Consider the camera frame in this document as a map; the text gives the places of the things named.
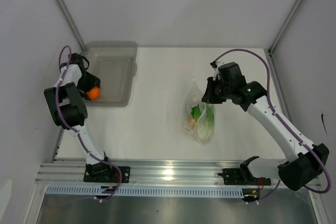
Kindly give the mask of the small garlic bulb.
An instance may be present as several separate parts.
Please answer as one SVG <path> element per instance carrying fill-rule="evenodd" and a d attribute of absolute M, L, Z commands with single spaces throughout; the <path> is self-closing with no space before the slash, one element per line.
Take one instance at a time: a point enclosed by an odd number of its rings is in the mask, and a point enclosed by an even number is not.
<path fill-rule="evenodd" d="M 193 118 L 187 119 L 187 122 L 188 122 L 190 127 L 192 127 L 192 128 L 195 127 L 196 121 Z"/>

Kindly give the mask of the clear zip top bag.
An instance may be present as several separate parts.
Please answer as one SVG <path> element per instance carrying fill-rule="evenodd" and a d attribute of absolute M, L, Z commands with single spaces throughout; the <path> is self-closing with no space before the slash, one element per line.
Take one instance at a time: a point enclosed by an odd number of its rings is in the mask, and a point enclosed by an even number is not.
<path fill-rule="evenodd" d="M 182 116 L 184 131 L 200 144 L 208 144 L 215 131 L 215 108 L 202 102 L 203 94 L 193 79 L 184 97 Z"/>

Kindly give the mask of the green plastic lettuce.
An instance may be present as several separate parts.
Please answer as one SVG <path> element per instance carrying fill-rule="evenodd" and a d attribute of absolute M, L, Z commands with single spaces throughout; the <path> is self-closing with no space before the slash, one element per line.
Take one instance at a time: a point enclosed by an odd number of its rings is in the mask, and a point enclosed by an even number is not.
<path fill-rule="evenodd" d="M 193 128 L 195 138 L 202 143 L 210 141 L 215 127 L 214 107 L 207 103 L 199 103 L 192 107 L 191 116 L 196 121 Z"/>

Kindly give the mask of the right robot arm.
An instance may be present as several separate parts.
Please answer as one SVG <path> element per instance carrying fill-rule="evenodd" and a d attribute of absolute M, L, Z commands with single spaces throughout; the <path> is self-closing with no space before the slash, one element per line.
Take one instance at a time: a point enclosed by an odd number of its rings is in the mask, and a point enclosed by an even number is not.
<path fill-rule="evenodd" d="M 298 191 L 323 172 L 329 149 L 304 137 L 285 116 L 271 106 L 267 90 L 257 81 L 246 82 L 235 62 L 212 62 L 215 73 L 207 78 L 202 102 L 222 104 L 231 100 L 257 120 L 276 141 L 284 159 L 253 156 L 240 164 L 240 179 L 251 184 L 258 178 L 282 181 Z"/>

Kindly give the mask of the orange fruit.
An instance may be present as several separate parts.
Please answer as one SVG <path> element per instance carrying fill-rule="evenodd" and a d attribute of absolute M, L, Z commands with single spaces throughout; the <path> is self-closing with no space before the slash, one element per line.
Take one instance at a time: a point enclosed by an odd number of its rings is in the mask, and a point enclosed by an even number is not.
<path fill-rule="evenodd" d="M 98 86 L 93 87 L 89 92 L 87 92 L 87 97 L 89 100 L 96 100 L 100 97 L 100 88 Z"/>

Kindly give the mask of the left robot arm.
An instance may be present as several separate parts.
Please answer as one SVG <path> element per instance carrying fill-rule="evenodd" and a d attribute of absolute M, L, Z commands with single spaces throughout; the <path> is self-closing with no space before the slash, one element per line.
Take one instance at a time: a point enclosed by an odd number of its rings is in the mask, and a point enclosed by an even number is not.
<path fill-rule="evenodd" d="M 68 61 L 60 65 L 56 84 L 44 90 L 44 96 L 54 123 L 67 131 L 77 142 L 86 159 L 85 175 L 110 181 L 114 169 L 108 158 L 90 133 L 86 124 L 88 111 L 85 101 L 93 101 L 100 95 L 101 81 L 88 72 L 82 55 L 72 53 Z"/>

